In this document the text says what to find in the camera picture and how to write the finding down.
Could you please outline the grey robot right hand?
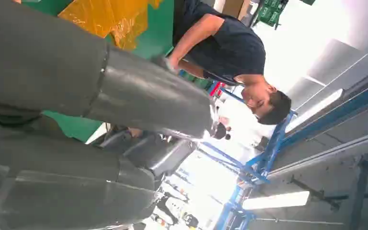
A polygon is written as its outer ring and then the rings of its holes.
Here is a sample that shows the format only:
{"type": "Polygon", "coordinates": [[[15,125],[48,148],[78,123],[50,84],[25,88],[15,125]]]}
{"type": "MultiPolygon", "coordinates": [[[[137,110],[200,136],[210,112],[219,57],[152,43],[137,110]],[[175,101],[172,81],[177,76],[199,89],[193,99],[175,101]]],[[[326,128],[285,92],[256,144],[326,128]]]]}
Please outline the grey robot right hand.
{"type": "Polygon", "coordinates": [[[217,123],[207,93],[166,67],[0,0],[0,230],[141,222],[217,123]]]}

